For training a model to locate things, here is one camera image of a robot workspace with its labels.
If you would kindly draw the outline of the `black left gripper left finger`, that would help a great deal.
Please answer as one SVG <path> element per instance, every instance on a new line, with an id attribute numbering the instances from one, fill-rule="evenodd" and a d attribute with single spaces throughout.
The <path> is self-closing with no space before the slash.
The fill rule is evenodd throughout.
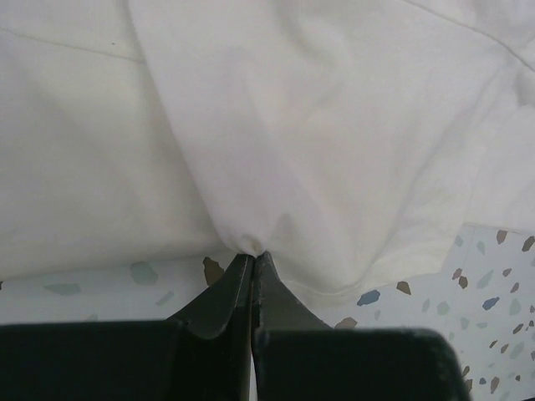
<path id="1" fill-rule="evenodd" d="M 248 399 L 253 265 L 164 320 L 2 326 L 2 399 Z"/>

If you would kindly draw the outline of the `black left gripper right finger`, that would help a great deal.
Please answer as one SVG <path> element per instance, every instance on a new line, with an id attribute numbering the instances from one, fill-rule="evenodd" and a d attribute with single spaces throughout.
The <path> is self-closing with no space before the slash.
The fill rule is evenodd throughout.
<path id="1" fill-rule="evenodd" d="M 261 400 L 466 400 L 456 355 L 422 328 L 332 328 L 255 262 L 252 355 Z"/>

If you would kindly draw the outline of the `white t-shirt red print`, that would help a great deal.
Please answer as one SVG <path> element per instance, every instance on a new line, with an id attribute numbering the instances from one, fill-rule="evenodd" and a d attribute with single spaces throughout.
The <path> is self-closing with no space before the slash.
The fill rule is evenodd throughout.
<path id="1" fill-rule="evenodd" d="M 1 276 L 269 251 L 332 303 L 534 230 L 531 1 L 4 1 Z"/>

